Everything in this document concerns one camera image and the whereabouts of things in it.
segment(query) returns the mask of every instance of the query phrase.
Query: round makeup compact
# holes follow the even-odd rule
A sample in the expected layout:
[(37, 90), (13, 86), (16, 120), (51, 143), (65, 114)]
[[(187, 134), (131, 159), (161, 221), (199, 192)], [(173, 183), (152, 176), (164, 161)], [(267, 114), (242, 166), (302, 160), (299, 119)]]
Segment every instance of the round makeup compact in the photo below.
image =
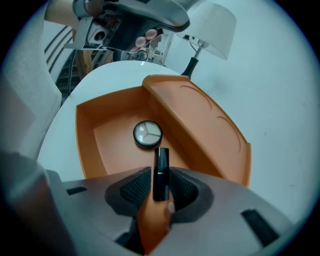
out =
[(162, 139), (162, 130), (152, 121), (142, 121), (133, 129), (133, 137), (137, 145), (144, 149), (152, 149)]

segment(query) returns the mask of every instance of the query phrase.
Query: gray plastic device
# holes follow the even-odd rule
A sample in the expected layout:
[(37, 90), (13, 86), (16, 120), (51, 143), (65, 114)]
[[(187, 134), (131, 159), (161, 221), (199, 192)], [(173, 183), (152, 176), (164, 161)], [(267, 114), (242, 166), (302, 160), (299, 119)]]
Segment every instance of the gray plastic device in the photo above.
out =
[[(151, 167), (62, 182), (56, 172), (18, 154), (0, 155), (0, 161), (4, 199), (51, 250), (69, 256), (144, 254), (135, 219), (150, 191)], [(242, 185), (169, 169), (176, 212), (152, 256), (264, 255), (294, 227)]]
[(159, 36), (164, 31), (181, 32), (190, 24), (187, 12), (172, 0), (108, 0), (102, 8), (103, 13), (93, 17), (86, 0), (73, 2), (79, 25), (74, 42), (65, 48), (129, 52), (150, 29), (156, 29)]

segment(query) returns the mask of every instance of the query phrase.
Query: black slot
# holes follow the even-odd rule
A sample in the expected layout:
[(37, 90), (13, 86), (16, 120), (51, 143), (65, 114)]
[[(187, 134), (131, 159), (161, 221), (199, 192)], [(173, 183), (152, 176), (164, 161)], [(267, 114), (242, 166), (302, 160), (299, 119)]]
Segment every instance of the black slot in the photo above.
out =
[(241, 215), (248, 223), (261, 244), (266, 247), (279, 238), (264, 218), (254, 209), (244, 210)]
[(71, 196), (86, 190), (87, 189), (84, 186), (77, 186), (77, 187), (67, 189), (66, 192), (69, 194), (69, 196)]

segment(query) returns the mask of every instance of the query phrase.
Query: white table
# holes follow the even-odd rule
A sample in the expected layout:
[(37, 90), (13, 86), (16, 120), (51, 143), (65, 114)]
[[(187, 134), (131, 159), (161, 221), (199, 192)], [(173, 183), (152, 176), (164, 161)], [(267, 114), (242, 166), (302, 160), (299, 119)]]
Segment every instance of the white table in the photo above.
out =
[[(84, 179), (76, 143), (76, 106), (107, 93), (141, 86), (143, 79), (151, 74), (177, 75), (176, 72), (166, 67), (140, 61), (113, 62), (89, 73), (67, 98), (54, 118), (43, 141), (38, 157), (39, 163), (46, 169), (58, 172), (62, 181)], [(210, 94), (215, 101), (221, 100), (219, 94), (212, 95), (212, 92)], [(234, 114), (238, 106), (236, 102), (230, 102), (223, 105), (223, 108), (227, 113)], [(251, 106), (253, 109), (257, 108), (256, 111), (262, 107), (263, 105), (259, 104)], [(293, 221), (299, 220), (307, 207), (311, 205), (319, 186), (319, 172), (315, 171), (316, 166), (313, 164), (318, 149), (310, 147), (305, 142), (306, 146), (299, 148), (298, 151), (296, 148), (283, 149), (279, 138), (286, 136), (291, 131), (280, 129), (279, 124), (273, 122), (269, 122), (265, 127), (264, 142), (254, 133), (261, 120), (251, 118), (249, 121), (242, 121), (240, 117), (240, 113), (236, 116), (231, 115), (235, 124), (252, 144), (250, 189), (268, 199)], [(303, 120), (297, 119), (296, 122), (303, 122)], [(269, 147), (266, 147), (266, 142), (272, 145), (273, 151), (277, 152), (276, 165), (278, 168), (273, 166), (275, 159), (270, 158), (272, 153), (268, 151)]]

